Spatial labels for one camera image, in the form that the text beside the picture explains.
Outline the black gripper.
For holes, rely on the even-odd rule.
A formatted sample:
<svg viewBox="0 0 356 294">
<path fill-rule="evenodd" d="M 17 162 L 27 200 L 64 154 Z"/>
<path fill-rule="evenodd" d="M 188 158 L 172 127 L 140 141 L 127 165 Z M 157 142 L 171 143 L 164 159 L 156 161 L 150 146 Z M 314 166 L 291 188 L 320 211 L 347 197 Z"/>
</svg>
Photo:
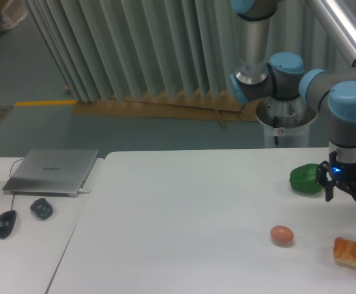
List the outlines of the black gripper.
<svg viewBox="0 0 356 294">
<path fill-rule="evenodd" d="M 333 199 L 334 182 L 329 180 L 327 174 L 338 182 L 344 184 L 345 193 L 356 202 L 356 162 L 348 163 L 338 159 L 336 151 L 329 154 L 329 163 L 321 162 L 316 169 L 316 183 L 325 191 L 325 201 Z"/>
</svg>

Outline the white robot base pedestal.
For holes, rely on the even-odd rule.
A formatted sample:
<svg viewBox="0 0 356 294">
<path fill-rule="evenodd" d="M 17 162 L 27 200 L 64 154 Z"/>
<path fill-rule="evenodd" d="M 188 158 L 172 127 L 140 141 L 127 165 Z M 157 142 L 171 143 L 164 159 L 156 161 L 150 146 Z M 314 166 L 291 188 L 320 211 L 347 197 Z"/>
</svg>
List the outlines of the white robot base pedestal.
<svg viewBox="0 0 356 294">
<path fill-rule="evenodd" d="M 256 107 L 256 117 L 264 128 L 266 148 L 305 148 L 309 146 L 314 111 L 301 97 L 278 100 L 266 97 Z"/>
</svg>

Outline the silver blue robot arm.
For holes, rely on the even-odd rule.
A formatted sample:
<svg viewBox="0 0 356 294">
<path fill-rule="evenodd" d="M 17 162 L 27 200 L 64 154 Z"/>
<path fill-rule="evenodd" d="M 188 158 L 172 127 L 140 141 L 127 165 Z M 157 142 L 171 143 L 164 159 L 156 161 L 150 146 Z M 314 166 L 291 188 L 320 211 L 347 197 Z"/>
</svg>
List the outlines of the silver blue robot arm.
<svg viewBox="0 0 356 294">
<path fill-rule="evenodd" d="M 248 25 L 246 47 L 230 76 L 237 100 L 245 104 L 271 97 L 293 105 L 296 118 L 308 113 L 323 116 L 330 128 L 329 155 L 316 169 L 316 182 L 326 201 L 338 188 L 356 202 L 356 16 L 342 1 L 307 2 L 350 68 L 343 73 L 305 72 L 301 58 L 292 53 L 265 59 L 276 1 L 231 1 L 230 5 Z"/>
</svg>

